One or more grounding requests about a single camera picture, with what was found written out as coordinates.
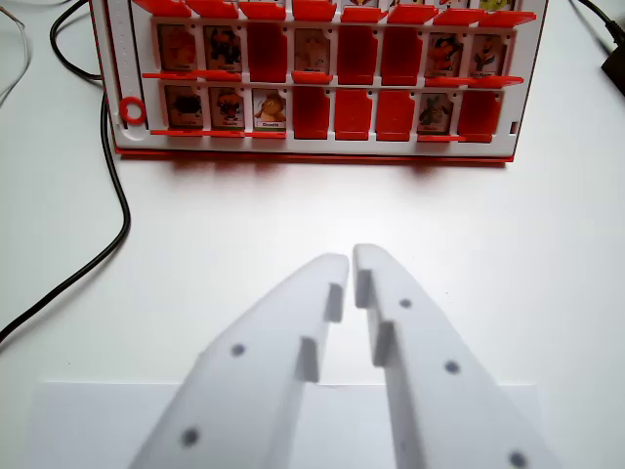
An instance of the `guess who game board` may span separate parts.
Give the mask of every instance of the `guess who game board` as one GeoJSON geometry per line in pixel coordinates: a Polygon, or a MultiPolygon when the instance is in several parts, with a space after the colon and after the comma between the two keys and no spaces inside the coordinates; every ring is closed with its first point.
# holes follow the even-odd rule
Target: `guess who game board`
{"type": "Polygon", "coordinates": [[[547,0],[91,0],[127,155],[512,161],[547,0]]]}

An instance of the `white cable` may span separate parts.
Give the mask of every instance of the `white cable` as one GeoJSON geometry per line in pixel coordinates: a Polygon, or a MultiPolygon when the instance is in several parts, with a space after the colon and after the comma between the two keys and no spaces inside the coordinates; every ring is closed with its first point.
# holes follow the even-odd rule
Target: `white cable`
{"type": "Polygon", "coordinates": [[[11,90],[13,90],[13,88],[20,82],[21,78],[28,70],[28,66],[30,65],[30,48],[28,47],[28,38],[26,37],[26,31],[24,30],[23,23],[3,7],[0,7],[0,12],[4,13],[18,26],[21,33],[21,41],[23,42],[23,65],[21,66],[21,71],[18,77],[12,81],[9,86],[0,91],[0,106],[2,106],[5,98],[9,95],[9,93],[11,93],[11,90]]]}

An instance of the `black cable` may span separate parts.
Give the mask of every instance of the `black cable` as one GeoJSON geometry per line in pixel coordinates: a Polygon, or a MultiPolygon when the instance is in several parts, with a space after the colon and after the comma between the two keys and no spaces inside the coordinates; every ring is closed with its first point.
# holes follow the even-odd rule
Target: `black cable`
{"type": "Polygon", "coordinates": [[[59,46],[57,45],[57,35],[59,34],[59,27],[61,26],[61,24],[63,24],[76,10],[85,5],[87,1],[88,0],[78,0],[71,7],[69,7],[66,12],[64,12],[57,18],[57,20],[52,24],[52,27],[50,28],[50,45],[52,46],[52,50],[55,52],[57,58],[69,71],[88,80],[102,80],[101,75],[96,73],[89,73],[88,71],[77,67],[68,59],[66,59],[63,53],[59,50],[59,46]]]}
{"type": "Polygon", "coordinates": [[[614,39],[614,42],[617,45],[619,46],[625,45],[625,31],[623,30],[621,26],[618,25],[616,21],[611,20],[610,17],[606,15],[601,8],[599,8],[590,0],[577,0],[577,1],[581,3],[582,5],[588,7],[595,15],[597,15],[599,18],[602,19],[602,21],[605,23],[605,27],[607,28],[607,31],[610,33],[610,35],[614,39]]]}
{"type": "MultiPolygon", "coordinates": [[[[91,80],[101,80],[102,77],[100,75],[96,75],[93,73],[89,73],[76,65],[70,63],[61,53],[59,48],[57,47],[57,29],[73,12],[76,11],[81,5],[87,3],[87,0],[79,0],[74,5],[72,5],[69,10],[63,13],[58,20],[52,26],[50,30],[50,42],[52,43],[52,48],[55,51],[55,54],[61,62],[73,73],[77,75],[88,78],[91,80]]],[[[115,170],[115,162],[113,161],[112,151],[110,150],[110,143],[108,142],[108,103],[106,101],[106,93],[104,93],[102,97],[102,106],[100,108],[100,139],[102,141],[102,150],[104,152],[104,159],[106,161],[106,167],[108,168],[108,174],[110,175],[110,180],[113,182],[113,187],[115,188],[115,193],[117,194],[117,198],[119,199],[119,205],[121,206],[121,210],[123,213],[123,223],[121,226],[121,230],[110,244],[105,247],[96,257],[94,257],[91,261],[89,261],[84,267],[82,267],[75,274],[62,281],[59,285],[53,288],[46,296],[41,298],[37,303],[28,308],[25,312],[19,315],[17,318],[12,320],[9,325],[0,330],[0,344],[4,342],[11,333],[13,333],[18,327],[28,321],[30,318],[39,313],[43,308],[46,307],[52,300],[54,300],[57,296],[67,290],[70,286],[72,286],[75,282],[83,278],[87,275],[91,270],[93,270],[101,261],[103,261],[108,255],[110,255],[113,251],[115,251],[124,241],[128,232],[130,232],[130,224],[131,224],[131,216],[130,216],[130,207],[128,206],[128,201],[126,200],[126,195],[124,194],[124,190],[121,187],[121,183],[119,182],[119,177],[117,176],[117,171],[115,170]]]]}

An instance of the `red ring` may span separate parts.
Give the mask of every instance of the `red ring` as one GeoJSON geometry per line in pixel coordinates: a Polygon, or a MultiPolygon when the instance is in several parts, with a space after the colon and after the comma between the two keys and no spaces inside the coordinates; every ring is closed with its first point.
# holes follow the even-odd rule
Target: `red ring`
{"type": "Polygon", "coordinates": [[[139,98],[134,96],[127,96],[119,102],[119,113],[121,114],[121,118],[124,119],[125,122],[128,122],[132,125],[141,125],[146,122],[146,105],[139,98]],[[141,115],[136,119],[128,115],[128,105],[138,106],[141,110],[141,115]]]}

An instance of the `character card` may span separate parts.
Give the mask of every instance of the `character card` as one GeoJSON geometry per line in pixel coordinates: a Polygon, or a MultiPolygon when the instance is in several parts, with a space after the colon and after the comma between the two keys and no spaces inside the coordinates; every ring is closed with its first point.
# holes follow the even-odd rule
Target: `character card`
{"type": "Polygon", "coordinates": [[[447,135],[451,121],[453,103],[445,93],[421,95],[419,105],[419,125],[417,134],[447,135]]]}
{"type": "Polygon", "coordinates": [[[515,7],[515,0],[479,0],[479,7],[489,12],[512,10],[515,7]]]}
{"type": "Polygon", "coordinates": [[[453,33],[433,32],[428,42],[425,76],[458,76],[462,44],[453,33]]]}
{"type": "Polygon", "coordinates": [[[469,8],[469,0],[434,0],[434,6],[439,10],[447,8],[469,8]]]}
{"type": "Polygon", "coordinates": [[[241,38],[231,26],[204,26],[206,68],[241,71],[241,38]]]}
{"type": "Polygon", "coordinates": [[[495,34],[478,34],[473,41],[469,76],[482,78],[501,75],[506,55],[506,46],[501,36],[495,34]]]}
{"type": "Polygon", "coordinates": [[[254,130],[280,132],[286,129],[286,102],[277,90],[253,90],[254,130]]]}
{"type": "Polygon", "coordinates": [[[166,85],[165,103],[170,127],[204,127],[202,102],[193,87],[166,85]]]}
{"type": "Polygon", "coordinates": [[[234,88],[210,88],[211,123],[215,130],[243,130],[243,97],[234,88]]]}
{"type": "Polygon", "coordinates": [[[330,40],[321,29],[295,30],[295,69],[330,71],[330,40]]]}
{"type": "Polygon", "coordinates": [[[195,70],[195,36],[184,24],[159,24],[158,47],[163,70],[195,70]]]}

